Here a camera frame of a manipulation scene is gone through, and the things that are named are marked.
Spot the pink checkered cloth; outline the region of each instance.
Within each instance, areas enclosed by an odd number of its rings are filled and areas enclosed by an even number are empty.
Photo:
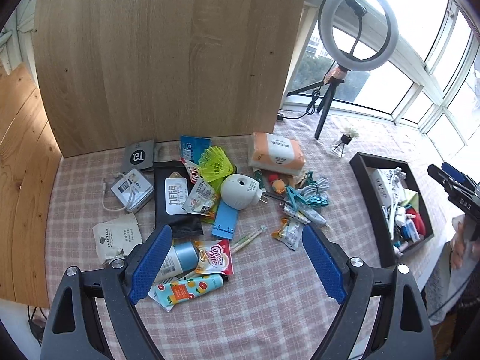
[[[348,256],[358,256],[370,266],[380,266],[370,218],[349,160],[356,152],[366,152],[407,161],[429,211],[436,234],[425,247],[405,262],[416,278],[429,261],[429,252],[439,245],[439,234],[448,217],[446,194],[427,175],[431,163],[441,162],[430,140],[407,127],[366,119],[331,115],[320,139],[314,139],[318,115],[285,120],[275,126],[275,134],[298,140],[306,159],[305,170],[314,178],[330,180],[331,203],[322,209],[333,232],[327,237],[338,243]],[[330,147],[342,129],[354,125],[360,134],[346,148],[342,159],[330,154]],[[249,137],[213,138],[223,147],[239,173],[252,175],[247,163]],[[92,227],[117,218],[101,205],[102,179],[113,181],[112,172],[121,165],[123,149],[107,150],[62,159],[53,188],[46,229],[46,279],[52,302],[65,270],[72,265],[81,270],[101,268]],[[178,142],[161,145],[162,161],[179,158]],[[115,204],[115,198],[106,204]],[[240,211],[234,241],[268,228],[233,257],[235,274],[222,288],[199,299],[176,305],[165,312],[152,299],[137,305],[145,327],[166,359],[309,359],[332,323],[338,305],[327,297],[302,243],[297,251],[273,239],[282,217],[278,202],[259,203]],[[143,240],[155,224],[154,202],[136,214]],[[211,225],[203,225],[205,239]],[[123,353],[103,300],[99,313],[113,356]],[[370,302],[364,329],[366,336],[374,322],[376,302]]]

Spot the black circle logo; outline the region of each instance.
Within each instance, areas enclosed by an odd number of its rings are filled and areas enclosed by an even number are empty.
[[[143,150],[135,150],[130,157],[132,165],[138,165],[145,161],[145,152]]]

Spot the metal bolt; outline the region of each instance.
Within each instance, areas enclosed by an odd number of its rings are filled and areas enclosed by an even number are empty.
[[[408,268],[405,264],[400,264],[398,266],[398,271],[401,273],[401,274],[407,274],[408,272],[410,272],[410,268]]]
[[[115,259],[112,262],[112,267],[114,269],[122,268],[124,265],[125,265],[125,262],[123,261],[123,259]]]
[[[359,257],[354,257],[350,259],[350,262],[353,266],[356,266],[357,268],[363,266],[363,260]]]
[[[76,266],[71,266],[70,268],[67,268],[67,276],[73,276],[77,274],[77,267]]]

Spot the hand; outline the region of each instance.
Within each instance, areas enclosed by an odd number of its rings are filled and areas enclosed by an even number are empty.
[[[459,222],[457,228],[455,229],[456,233],[452,240],[450,241],[450,246],[452,247],[452,254],[450,256],[450,264],[452,269],[461,268],[463,265],[463,255],[465,254],[466,244],[464,240],[465,232],[465,223]],[[472,255],[471,258],[475,261],[480,259],[480,240],[472,242]]]

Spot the black tray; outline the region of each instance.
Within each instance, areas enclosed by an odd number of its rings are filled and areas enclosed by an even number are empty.
[[[397,264],[406,256],[423,247],[428,240],[434,237],[434,231],[431,228],[430,217],[428,216],[425,202],[423,201],[422,194],[420,193],[417,182],[415,181],[407,162],[359,152],[350,160],[350,166],[357,178],[358,185],[360,186],[363,199],[367,206],[368,214],[370,215],[382,268]],[[375,193],[374,186],[371,183],[369,172],[367,170],[367,168],[393,169],[396,167],[402,168],[402,171],[406,173],[405,184],[407,188],[418,192],[419,214],[422,217],[426,230],[425,239],[407,248],[400,259],[395,256],[393,251],[392,241],[390,240],[390,233],[388,232],[388,226],[385,221],[385,216],[383,215],[382,206]]]

